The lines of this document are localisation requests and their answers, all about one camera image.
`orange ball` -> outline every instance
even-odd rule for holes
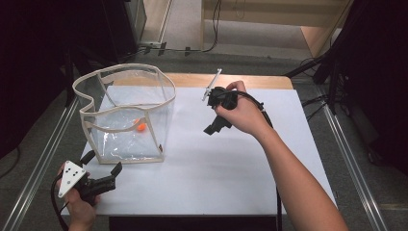
[[[133,121],[133,124],[136,124],[139,122],[139,119],[135,119],[135,121]],[[139,126],[136,128],[138,131],[144,131],[144,129],[146,129],[146,123],[141,123],[139,124]]]

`wooden surface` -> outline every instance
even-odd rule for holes
[[[320,27],[344,1],[348,0],[223,0],[219,20]],[[205,19],[213,19],[216,3],[202,0]]]
[[[166,73],[177,88],[206,88],[210,85],[215,74]],[[217,78],[214,87],[226,87],[228,84],[242,80],[247,89],[280,89],[292,90],[291,79],[285,76],[256,76],[256,75],[223,75]],[[116,86],[156,86],[154,79],[135,76],[128,79],[117,79]]]
[[[312,57],[317,57],[324,52],[324,48],[329,44],[331,37],[337,28],[343,27],[353,0],[343,1],[338,10],[328,15],[323,24],[319,27],[302,26],[301,30],[312,53]]]
[[[201,47],[205,23],[211,20],[214,0],[202,0]],[[219,20],[301,26],[312,57],[324,52],[338,27],[347,16],[352,0],[224,0]]]

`human hand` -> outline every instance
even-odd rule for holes
[[[60,167],[59,174],[64,170],[63,164]],[[95,209],[87,202],[81,199],[79,192],[72,188],[64,196],[66,208],[71,216],[71,222],[69,224],[69,230],[91,230],[93,223],[96,219]],[[100,195],[95,197],[95,203],[100,201]]]
[[[229,84],[226,89],[246,92],[243,81],[233,82]],[[218,105],[216,107],[216,113],[227,119],[236,128],[252,136],[255,136],[264,128],[269,127],[255,103],[244,96],[238,96],[238,105],[235,109],[230,111]]]

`transparent plastic bag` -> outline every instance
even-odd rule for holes
[[[159,68],[115,65],[80,77],[72,87],[100,164],[164,160],[176,90]]]

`human wrist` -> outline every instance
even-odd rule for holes
[[[252,133],[252,136],[260,143],[263,141],[270,139],[273,134],[276,134],[275,130],[268,126],[263,126],[260,129],[255,130],[255,132]]]

